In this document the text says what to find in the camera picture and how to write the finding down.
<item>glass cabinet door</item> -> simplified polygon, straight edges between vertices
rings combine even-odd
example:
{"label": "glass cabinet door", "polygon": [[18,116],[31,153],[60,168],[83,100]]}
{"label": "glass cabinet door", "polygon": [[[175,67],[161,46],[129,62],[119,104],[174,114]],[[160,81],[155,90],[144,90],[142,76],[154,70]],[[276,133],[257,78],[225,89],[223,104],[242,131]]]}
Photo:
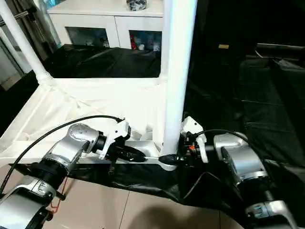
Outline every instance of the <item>glass cabinet door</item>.
{"label": "glass cabinet door", "polygon": [[66,27],[72,44],[109,48],[104,28]]}
{"label": "glass cabinet door", "polygon": [[114,16],[50,14],[61,44],[119,47]]}
{"label": "glass cabinet door", "polygon": [[163,18],[115,17],[121,48],[161,51]]}
{"label": "glass cabinet door", "polygon": [[129,30],[131,49],[160,52],[162,42],[161,31]]}

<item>white pvc pipe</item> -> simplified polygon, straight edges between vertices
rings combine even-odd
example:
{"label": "white pvc pipe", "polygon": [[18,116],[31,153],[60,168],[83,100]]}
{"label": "white pvc pipe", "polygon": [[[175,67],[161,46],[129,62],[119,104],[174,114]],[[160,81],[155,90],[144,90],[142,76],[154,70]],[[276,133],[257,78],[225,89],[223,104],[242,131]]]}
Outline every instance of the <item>white pvc pipe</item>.
{"label": "white pvc pipe", "polygon": [[160,80],[167,81],[168,75],[168,56],[170,46],[170,29],[171,29],[171,15],[172,15],[173,0],[163,1],[163,31],[162,31],[162,56],[161,56],[161,73]]}
{"label": "white pvc pipe", "polygon": [[196,8],[197,0],[172,1],[166,115],[161,155],[176,154],[178,149]]}
{"label": "white pvc pipe", "polygon": [[51,75],[45,70],[36,53],[32,49],[5,0],[0,0],[0,15],[35,72],[38,82],[42,83],[52,79]]}

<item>black fabric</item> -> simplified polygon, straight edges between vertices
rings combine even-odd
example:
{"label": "black fabric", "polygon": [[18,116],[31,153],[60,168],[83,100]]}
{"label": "black fabric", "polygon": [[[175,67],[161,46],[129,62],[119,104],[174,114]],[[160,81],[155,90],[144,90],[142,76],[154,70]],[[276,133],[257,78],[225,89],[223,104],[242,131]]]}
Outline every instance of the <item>black fabric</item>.
{"label": "black fabric", "polygon": [[[157,77],[160,55],[65,45],[45,62],[45,66],[56,78]],[[283,87],[275,82],[279,80],[277,74],[283,74],[294,94],[285,94]],[[305,154],[304,139],[298,134],[296,125],[303,121],[299,120],[302,116],[294,112],[304,109],[304,76],[305,70],[291,63],[280,62],[275,68],[265,59],[196,62],[189,76],[184,105],[185,115],[192,116],[205,129],[224,128],[248,136],[301,227],[305,227],[302,215]],[[36,87],[36,79],[30,73],[0,95],[2,104],[10,107],[0,124],[1,133]],[[298,100],[298,106],[289,104],[289,98]],[[213,135],[207,134],[207,138],[211,144]],[[112,176],[108,175],[109,166],[77,165],[70,176],[171,198],[186,205],[219,209],[248,227],[244,204],[232,186],[229,171],[221,162],[201,164],[195,169],[179,166],[172,172],[166,172],[158,165],[118,164]],[[199,177],[198,185],[184,198]]]}

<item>tiled floor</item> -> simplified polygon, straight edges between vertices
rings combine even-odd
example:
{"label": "tiled floor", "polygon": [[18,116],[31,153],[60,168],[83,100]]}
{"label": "tiled floor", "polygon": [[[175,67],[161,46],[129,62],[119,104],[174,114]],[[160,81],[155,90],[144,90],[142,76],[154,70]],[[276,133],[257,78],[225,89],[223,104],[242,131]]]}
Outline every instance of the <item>tiled floor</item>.
{"label": "tiled floor", "polygon": [[[2,182],[8,166],[0,169]],[[21,174],[15,172],[8,188]],[[67,199],[44,229],[242,229],[216,210],[68,179]]]}

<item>black cloth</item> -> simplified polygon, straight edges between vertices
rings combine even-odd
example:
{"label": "black cloth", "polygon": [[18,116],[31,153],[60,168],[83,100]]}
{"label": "black cloth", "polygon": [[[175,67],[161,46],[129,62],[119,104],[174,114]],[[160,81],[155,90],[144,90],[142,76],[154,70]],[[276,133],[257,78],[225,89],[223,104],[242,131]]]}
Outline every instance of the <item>black cloth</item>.
{"label": "black cloth", "polygon": [[[158,77],[160,60],[160,55],[154,52],[65,45],[44,64],[55,78]],[[248,136],[301,227],[305,227],[302,217],[305,156],[300,132],[304,123],[300,120],[305,105],[304,75],[304,69],[287,62],[205,61],[190,72],[184,105],[185,115],[192,116],[205,129],[224,128]],[[2,104],[10,105],[2,118],[1,133],[36,88],[35,76],[29,73],[0,95]],[[212,134],[207,138],[208,143],[213,141]],[[221,162],[195,169],[181,166],[172,172],[158,165],[118,164],[112,176],[108,170],[109,165],[82,164],[77,165],[70,177],[171,198],[186,205],[219,209],[248,226],[243,202]],[[184,199],[201,174],[196,188]]]}

